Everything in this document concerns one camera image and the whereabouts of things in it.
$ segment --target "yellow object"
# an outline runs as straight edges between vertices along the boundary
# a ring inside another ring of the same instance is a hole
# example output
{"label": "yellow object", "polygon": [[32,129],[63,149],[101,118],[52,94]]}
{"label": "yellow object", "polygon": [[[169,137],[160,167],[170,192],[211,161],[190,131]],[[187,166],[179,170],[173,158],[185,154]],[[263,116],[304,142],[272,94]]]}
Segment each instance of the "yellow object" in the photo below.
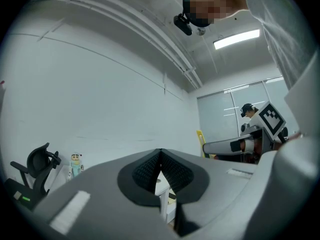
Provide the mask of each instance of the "yellow object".
{"label": "yellow object", "polygon": [[[202,157],[205,158],[205,153],[202,150],[203,145],[206,144],[206,140],[205,140],[204,134],[202,133],[202,130],[197,130],[196,134],[198,135],[198,139],[200,141]],[[216,155],[215,154],[209,154],[209,156],[210,156],[210,158],[213,159]]]}

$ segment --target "headset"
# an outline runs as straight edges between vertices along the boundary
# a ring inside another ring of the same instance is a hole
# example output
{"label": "headset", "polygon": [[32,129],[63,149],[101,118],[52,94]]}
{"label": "headset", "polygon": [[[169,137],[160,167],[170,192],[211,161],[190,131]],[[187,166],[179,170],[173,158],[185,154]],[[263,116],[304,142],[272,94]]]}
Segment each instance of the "headset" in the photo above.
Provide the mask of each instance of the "headset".
{"label": "headset", "polygon": [[255,110],[255,106],[253,106],[250,103],[244,104],[243,107],[241,108],[241,117],[244,118],[246,116],[246,112],[250,110]]}
{"label": "headset", "polygon": [[173,23],[187,36],[192,35],[190,23],[198,28],[205,28],[210,25],[208,19],[197,18],[194,12],[190,10],[190,0],[182,0],[183,11],[178,16],[174,16]]}

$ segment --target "window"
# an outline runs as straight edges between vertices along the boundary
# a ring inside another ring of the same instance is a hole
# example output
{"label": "window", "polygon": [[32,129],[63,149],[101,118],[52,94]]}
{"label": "window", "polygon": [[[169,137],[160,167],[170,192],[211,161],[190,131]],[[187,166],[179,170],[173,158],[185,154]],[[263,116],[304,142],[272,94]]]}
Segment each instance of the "window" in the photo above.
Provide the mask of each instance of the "window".
{"label": "window", "polygon": [[284,99],[288,89],[283,78],[278,77],[231,90],[198,98],[200,129],[206,142],[238,137],[241,126],[250,121],[248,117],[241,117],[243,105],[251,103],[257,109],[261,109],[269,99],[285,119],[289,136],[299,130],[295,117]]}
{"label": "window", "polygon": [[238,137],[237,118],[230,93],[217,93],[198,99],[200,129],[206,142]]}

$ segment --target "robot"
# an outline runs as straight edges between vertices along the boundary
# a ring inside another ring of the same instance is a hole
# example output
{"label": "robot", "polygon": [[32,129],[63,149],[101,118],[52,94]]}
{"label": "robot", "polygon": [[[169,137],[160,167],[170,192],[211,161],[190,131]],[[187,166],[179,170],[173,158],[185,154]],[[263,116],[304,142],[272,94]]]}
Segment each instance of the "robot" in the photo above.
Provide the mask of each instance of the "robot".
{"label": "robot", "polygon": [[[34,228],[53,240],[274,238],[306,209],[320,176],[319,66],[317,50],[285,97],[303,138],[270,151],[285,121],[267,103],[242,136],[203,146],[205,153],[241,155],[252,148],[239,150],[239,140],[262,138],[258,164],[165,148],[132,154],[85,170],[45,198],[33,212]],[[154,195],[160,171],[176,194],[174,231]]]}

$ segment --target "office chair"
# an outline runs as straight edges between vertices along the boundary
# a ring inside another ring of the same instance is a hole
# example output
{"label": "office chair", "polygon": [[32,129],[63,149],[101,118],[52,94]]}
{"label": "office chair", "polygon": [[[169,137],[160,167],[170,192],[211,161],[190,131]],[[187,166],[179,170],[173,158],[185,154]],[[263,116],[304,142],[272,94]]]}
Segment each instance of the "office chair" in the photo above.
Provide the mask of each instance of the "office chair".
{"label": "office chair", "polygon": [[[61,163],[61,159],[58,157],[58,151],[54,154],[48,152],[48,146],[49,143],[36,148],[29,154],[26,161],[27,168],[14,161],[10,163],[11,166],[20,171],[24,185],[11,178],[7,179],[4,183],[4,187],[10,198],[17,200],[30,210],[48,194],[45,190],[45,182],[50,171]],[[33,188],[29,187],[26,174],[30,174],[35,178]]]}

